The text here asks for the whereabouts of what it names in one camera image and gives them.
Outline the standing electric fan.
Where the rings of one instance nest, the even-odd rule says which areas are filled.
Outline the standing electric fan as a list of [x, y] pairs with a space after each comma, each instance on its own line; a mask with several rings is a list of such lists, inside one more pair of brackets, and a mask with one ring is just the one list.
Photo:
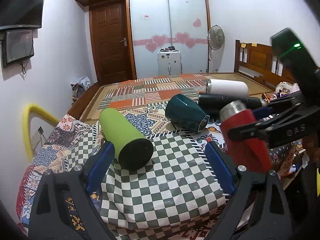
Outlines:
[[216, 73], [219, 71], [225, 48], [225, 33], [219, 25], [210, 28], [207, 34], [209, 47], [209, 67], [208, 72]]

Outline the wooden headboard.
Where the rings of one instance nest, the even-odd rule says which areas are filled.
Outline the wooden headboard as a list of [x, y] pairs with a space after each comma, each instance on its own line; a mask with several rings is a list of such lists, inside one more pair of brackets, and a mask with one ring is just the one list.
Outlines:
[[235, 41], [234, 72], [274, 89], [281, 82], [295, 83], [289, 70], [273, 55], [272, 47]]

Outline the white suitcase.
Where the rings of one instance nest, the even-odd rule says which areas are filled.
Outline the white suitcase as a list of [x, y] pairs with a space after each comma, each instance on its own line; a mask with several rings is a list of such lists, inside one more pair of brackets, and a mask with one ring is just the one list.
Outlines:
[[162, 48], [157, 53], [158, 75], [177, 76], [182, 74], [181, 53], [174, 46]]

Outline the white thermos bottle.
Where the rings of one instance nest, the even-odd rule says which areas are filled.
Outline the white thermos bottle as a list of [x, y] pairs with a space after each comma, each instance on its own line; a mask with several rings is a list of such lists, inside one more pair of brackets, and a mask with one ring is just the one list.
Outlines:
[[228, 96], [249, 96], [248, 86], [242, 81], [209, 79], [206, 92], [210, 94], [221, 94]]

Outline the colourful patterned cloth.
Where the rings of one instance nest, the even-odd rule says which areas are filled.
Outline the colourful patterned cloth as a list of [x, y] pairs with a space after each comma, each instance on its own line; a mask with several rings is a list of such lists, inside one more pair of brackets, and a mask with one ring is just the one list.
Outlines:
[[[123, 110], [122, 114], [153, 144], [151, 160], [137, 171], [114, 160], [98, 191], [97, 211], [116, 239], [205, 239], [228, 200], [205, 159], [209, 142], [225, 148], [220, 125], [210, 122], [201, 133], [173, 126], [165, 102]], [[27, 168], [16, 212], [24, 231], [43, 172], [70, 171], [100, 149], [99, 122], [86, 124], [65, 115]]]

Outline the dark teal faceted cup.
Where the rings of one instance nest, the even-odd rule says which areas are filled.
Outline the dark teal faceted cup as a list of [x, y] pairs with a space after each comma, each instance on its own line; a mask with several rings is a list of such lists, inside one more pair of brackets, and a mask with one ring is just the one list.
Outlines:
[[165, 116], [174, 125], [193, 133], [202, 132], [210, 119], [195, 101], [183, 94], [176, 94], [168, 101]]

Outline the black thermos bottle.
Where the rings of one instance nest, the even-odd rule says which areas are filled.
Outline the black thermos bottle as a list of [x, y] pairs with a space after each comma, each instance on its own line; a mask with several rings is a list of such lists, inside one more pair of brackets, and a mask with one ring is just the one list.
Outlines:
[[199, 93], [198, 105], [211, 119], [218, 119], [221, 109], [236, 100], [241, 101], [246, 108], [252, 110], [266, 105], [263, 100], [251, 96], [243, 97], [210, 93]]

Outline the wall-mounted black television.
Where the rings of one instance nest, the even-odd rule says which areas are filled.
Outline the wall-mounted black television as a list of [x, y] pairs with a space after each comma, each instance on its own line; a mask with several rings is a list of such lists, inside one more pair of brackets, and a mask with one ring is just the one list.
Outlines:
[[42, 28], [44, 0], [12, 0], [1, 10], [1, 30]]

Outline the red thermos cup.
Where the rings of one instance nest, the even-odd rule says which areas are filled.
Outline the red thermos cup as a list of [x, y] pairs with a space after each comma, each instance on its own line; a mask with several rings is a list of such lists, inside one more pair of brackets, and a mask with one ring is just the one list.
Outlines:
[[243, 102], [236, 100], [223, 107], [220, 121], [227, 154], [236, 165], [243, 165], [248, 170], [259, 173], [272, 168], [267, 144], [257, 138], [257, 121]]

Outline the green tumbler cup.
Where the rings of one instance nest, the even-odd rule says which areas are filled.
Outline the green tumbler cup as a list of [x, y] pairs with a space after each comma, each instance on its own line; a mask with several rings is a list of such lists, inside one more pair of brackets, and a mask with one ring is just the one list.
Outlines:
[[115, 158], [121, 168], [136, 171], [153, 155], [153, 144], [118, 110], [107, 108], [99, 115], [105, 138], [114, 145]]

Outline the small wall-mounted monitor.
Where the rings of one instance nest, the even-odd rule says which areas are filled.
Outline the small wall-mounted monitor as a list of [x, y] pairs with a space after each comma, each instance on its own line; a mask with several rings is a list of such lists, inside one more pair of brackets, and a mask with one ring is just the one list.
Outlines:
[[21, 63], [33, 56], [34, 41], [31, 29], [5, 32], [2, 45], [2, 65], [4, 68], [15, 63]]

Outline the brown wooden door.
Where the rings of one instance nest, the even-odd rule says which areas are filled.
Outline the brown wooden door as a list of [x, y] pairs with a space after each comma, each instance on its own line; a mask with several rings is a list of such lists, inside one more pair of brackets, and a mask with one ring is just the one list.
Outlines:
[[99, 83], [109, 85], [131, 79], [125, 1], [111, 1], [90, 7], [89, 24]]

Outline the striped patchwork bed mat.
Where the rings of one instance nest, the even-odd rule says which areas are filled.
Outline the striped patchwork bed mat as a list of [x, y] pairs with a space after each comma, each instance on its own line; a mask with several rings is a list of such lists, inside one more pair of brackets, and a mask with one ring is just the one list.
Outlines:
[[128, 80], [100, 87], [79, 119], [89, 123], [108, 107], [118, 110], [132, 109], [167, 101], [179, 93], [190, 95], [205, 90], [209, 79], [249, 83], [247, 77], [238, 73], [183, 74]]

